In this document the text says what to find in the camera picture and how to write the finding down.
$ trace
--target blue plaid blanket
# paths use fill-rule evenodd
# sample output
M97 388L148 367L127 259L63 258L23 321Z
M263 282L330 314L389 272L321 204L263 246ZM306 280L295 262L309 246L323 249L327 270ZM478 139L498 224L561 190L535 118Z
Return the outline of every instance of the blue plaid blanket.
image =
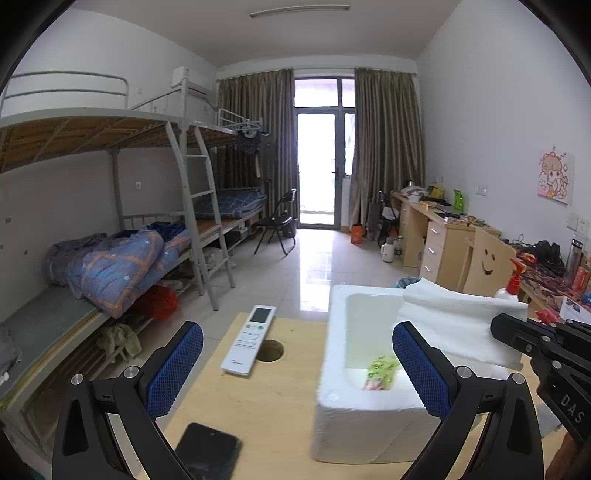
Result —
M86 297L119 318L171 270L190 242L186 229L166 243L148 229L129 238L97 233L53 245L43 271L52 283L70 287L77 299Z
M259 189L217 191L217 203L222 218L241 218L262 206L266 198L266 195L263 195ZM194 206L197 218L213 218L213 205L210 195L197 200Z

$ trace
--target black folding chair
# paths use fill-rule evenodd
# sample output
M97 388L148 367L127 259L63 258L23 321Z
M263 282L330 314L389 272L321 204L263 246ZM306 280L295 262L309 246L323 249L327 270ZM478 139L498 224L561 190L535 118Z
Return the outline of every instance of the black folding chair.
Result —
M267 233L267 230L269 230L269 228L272 228L273 232L271 233L271 236L269 237L269 241L267 242L268 244L271 243L271 240L273 240L273 236L275 235L275 233L277 233L277 236L279 237L279 243L281 244L281 249L283 250L283 253L285 253L285 255L288 255L296 247L296 243L295 243L296 236L294 235L293 236L294 246L291 247L291 249L289 251L286 251L285 247L283 246L283 240L281 240L281 234L279 233L279 228L283 228L287 225L289 225L291 227L291 223L294 218L293 218L293 216L291 216L287 212L287 205L295 202L296 193L297 193L297 189L292 189L289 192L287 192L283 197L281 197L279 202L277 202L277 206L275 207L275 210L273 211L273 214L270 217L262 218L261 220L259 220L257 223L255 223L253 225L253 226L265 227L265 231L262 233L261 239L259 240L259 243L256 246L256 250L254 253L255 255L258 252L258 249L261 246L262 240L263 240L263 238L265 238L265 234ZM283 213L281 215L279 215L279 210L281 208L281 205L283 205L284 203L286 204L285 209L283 210Z

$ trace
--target white wall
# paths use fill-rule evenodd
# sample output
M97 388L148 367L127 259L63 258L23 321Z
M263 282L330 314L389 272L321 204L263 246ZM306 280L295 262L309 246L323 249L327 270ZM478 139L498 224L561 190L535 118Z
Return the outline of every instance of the white wall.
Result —
M73 9L35 42L18 71L68 69L121 75L129 80L135 104L165 92L173 69L181 65L214 84L215 67L185 48L123 20ZM51 106L121 106L120 100L109 103L104 96L63 95L58 100L38 97L28 103L7 103L6 114ZM180 209L180 181L170 149L124 151L120 172L126 214ZM135 189L136 181L142 182L140 190ZM0 175L0 322L46 287L41 260L51 244L95 232L114 233L117 228L106 152L47 160Z
M536 196L540 150L576 157L573 209L591 218L591 87L562 43L515 0L463 0L418 59L427 180L509 239L567 254L569 207ZM488 196L476 185L488 185Z
M82 70L122 76L129 81L129 105L133 106L164 93L170 87L173 69L182 65L195 69L209 79L208 87L214 87L216 67L186 48L119 18L70 9L35 42L20 62L17 73ZM15 79L9 92L53 86L124 89L116 80L43 76ZM7 100L2 116L56 106L121 108L123 100L92 93L40 94Z

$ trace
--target screw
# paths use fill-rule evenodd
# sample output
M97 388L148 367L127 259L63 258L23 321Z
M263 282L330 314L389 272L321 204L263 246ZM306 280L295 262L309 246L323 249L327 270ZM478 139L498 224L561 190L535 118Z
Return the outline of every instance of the screw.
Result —
M135 365L132 365L131 367L127 367L125 370L123 370L123 375L125 376L125 378L134 378L138 375L139 373L139 368L136 367Z
M463 365L457 367L456 372L461 378L470 378L472 376L472 370Z
M84 375L76 374L72 377L72 380L70 380L70 382L72 382L72 385L80 385L83 380L84 380Z
M518 385L525 383L525 377L519 373L512 374L511 378L513 379L513 382L515 382Z

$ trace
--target anime poster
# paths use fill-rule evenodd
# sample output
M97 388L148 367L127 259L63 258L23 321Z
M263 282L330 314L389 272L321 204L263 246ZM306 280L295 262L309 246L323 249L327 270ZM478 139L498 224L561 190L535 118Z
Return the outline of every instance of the anime poster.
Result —
M551 151L540 153L538 169L538 195L557 202L571 203L573 197L574 157Z

